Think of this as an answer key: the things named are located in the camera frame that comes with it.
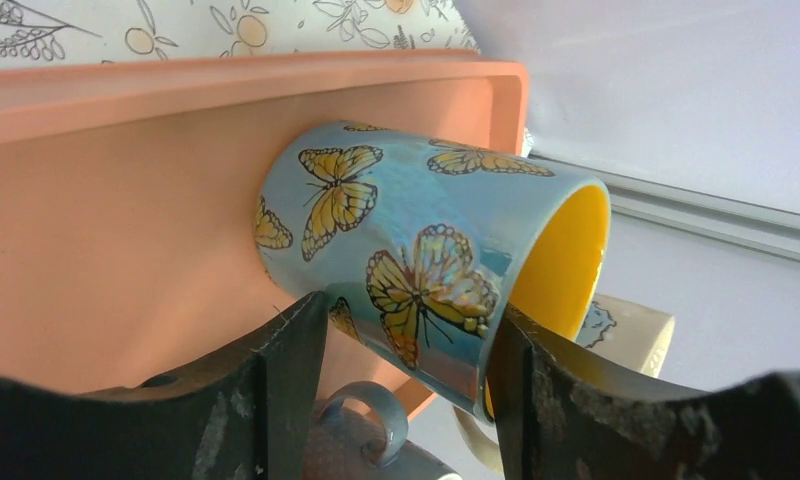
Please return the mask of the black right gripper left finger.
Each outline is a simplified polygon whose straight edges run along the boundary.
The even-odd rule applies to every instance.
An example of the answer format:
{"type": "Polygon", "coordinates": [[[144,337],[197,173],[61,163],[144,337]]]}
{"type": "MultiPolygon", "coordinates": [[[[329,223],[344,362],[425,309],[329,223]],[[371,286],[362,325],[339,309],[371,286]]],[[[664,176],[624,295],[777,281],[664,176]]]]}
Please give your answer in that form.
{"type": "Polygon", "coordinates": [[[0,377],[0,479],[297,479],[326,345],[312,292],[134,388],[64,394],[0,377]]]}

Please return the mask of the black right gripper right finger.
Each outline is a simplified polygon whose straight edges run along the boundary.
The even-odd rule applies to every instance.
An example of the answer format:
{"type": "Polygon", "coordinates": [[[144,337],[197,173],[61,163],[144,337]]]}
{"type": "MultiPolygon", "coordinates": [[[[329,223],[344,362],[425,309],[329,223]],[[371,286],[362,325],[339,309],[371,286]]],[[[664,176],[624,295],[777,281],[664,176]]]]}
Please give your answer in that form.
{"type": "Polygon", "coordinates": [[[513,306],[489,359],[509,479],[800,479],[800,371],[700,391],[624,368],[513,306]]]}

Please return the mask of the grey ribbed mug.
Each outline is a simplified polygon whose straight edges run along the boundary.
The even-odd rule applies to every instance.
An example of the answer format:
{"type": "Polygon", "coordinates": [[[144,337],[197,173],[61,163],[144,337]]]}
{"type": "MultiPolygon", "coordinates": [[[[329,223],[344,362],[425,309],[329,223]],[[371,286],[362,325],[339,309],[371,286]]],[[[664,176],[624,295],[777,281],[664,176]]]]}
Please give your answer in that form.
{"type": "Polygon", "coordinates": [[[349,383],[315,404],[302,477],[461,479],[453,468],[408,440],[403,405],[390,390],[370,381],[349,383]]]}

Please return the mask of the cream white mug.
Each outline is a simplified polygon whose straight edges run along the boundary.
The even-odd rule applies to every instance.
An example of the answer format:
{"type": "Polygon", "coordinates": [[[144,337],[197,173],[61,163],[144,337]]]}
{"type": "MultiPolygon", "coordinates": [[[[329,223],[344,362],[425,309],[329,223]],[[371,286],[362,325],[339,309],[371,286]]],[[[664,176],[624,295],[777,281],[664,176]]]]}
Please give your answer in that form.
{"type": "MultiPolygon", "coordinates": [[[[675,317],[638,303],[596,294],[576,343],[622,367],[657,378],[675,329],[675,317]]],[[[470,452],[490,470],[501,474],[498,443],[486,435],[468,413],[454,410],[457,425],[470,452]]]]}

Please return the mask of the blue butterfly mug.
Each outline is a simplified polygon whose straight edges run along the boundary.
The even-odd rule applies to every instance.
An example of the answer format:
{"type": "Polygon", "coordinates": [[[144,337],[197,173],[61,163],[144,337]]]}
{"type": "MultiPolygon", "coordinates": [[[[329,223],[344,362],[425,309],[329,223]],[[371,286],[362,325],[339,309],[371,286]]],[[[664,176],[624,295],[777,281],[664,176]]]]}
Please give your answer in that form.
{"type": "Polygon", "coordinates": [[[291,235],[261,245],[281,289],[323,291],[344,332],[486,423],[505,310],[576,338],[611,217],[595,177],[350,121],[291,141],[260,199],[291,235]]]}

